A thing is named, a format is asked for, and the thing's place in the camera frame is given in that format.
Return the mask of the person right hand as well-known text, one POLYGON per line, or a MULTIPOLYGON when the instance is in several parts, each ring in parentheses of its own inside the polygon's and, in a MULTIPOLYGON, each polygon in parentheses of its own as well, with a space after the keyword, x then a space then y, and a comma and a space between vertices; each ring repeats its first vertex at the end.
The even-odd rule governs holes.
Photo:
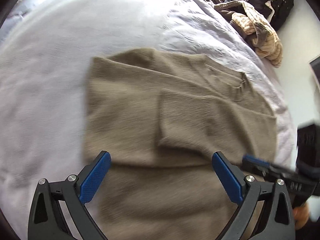
POLYGON ((293 209, 293 217, 295 220, 295 229, 299 230, 306 225, 310 217, 309 205, 307 202, 293 209))

